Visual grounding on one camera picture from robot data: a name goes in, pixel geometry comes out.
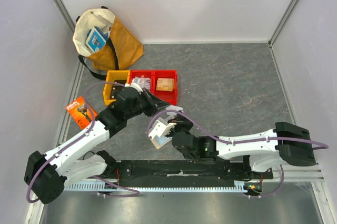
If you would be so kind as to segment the beige leather card holder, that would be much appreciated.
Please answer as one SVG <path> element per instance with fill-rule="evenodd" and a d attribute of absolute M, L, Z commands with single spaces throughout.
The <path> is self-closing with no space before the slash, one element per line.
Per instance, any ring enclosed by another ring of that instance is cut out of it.
<path fill-rule="evenodd" d="M 156 149 L 160 149 L 162 146 L 167 144 L 168 142 L 171 141 L 171 137 L 158 137 L 155 136 L 154 138 L 151 138 L 151 142 L 155 146 Z"/>

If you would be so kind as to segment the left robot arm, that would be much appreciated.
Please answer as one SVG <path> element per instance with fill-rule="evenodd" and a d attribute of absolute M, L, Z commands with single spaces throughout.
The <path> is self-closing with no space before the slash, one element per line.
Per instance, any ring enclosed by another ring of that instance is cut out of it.
<path fill-rule="evenodd" d="M 140 114 L 153 117 L 170 104 L 146 89 L 128 86 L 118 91 L 115 102 L 101 111 L 83 131 L 52 150 L 33 152 L 27 161 L 24 181 L 28 185 L 26 199 L 33 203 L 31 193 L 43 204 L 55 200 L 68 186 L 83 179 L 115 174 L 113 158 L 95 154 L 79 160 L 86 152 L 110 139 L 127 126 L 127 121 Z"/>

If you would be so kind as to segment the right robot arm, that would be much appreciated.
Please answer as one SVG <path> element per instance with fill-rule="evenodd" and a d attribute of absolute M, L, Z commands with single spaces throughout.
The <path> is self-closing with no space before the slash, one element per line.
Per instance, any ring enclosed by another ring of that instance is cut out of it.
<path fill-rule="evenodd" d="M 316 164 L 309 131 L 288 122 L 277 122 L 274 129 L 257 134 L 229 138 L 196 137 L 190 132 L 192 126 L 183 120 L 168 134 L 185 159 L 183 171 L 187 174 L 248 180 L 273 166 Z"/>

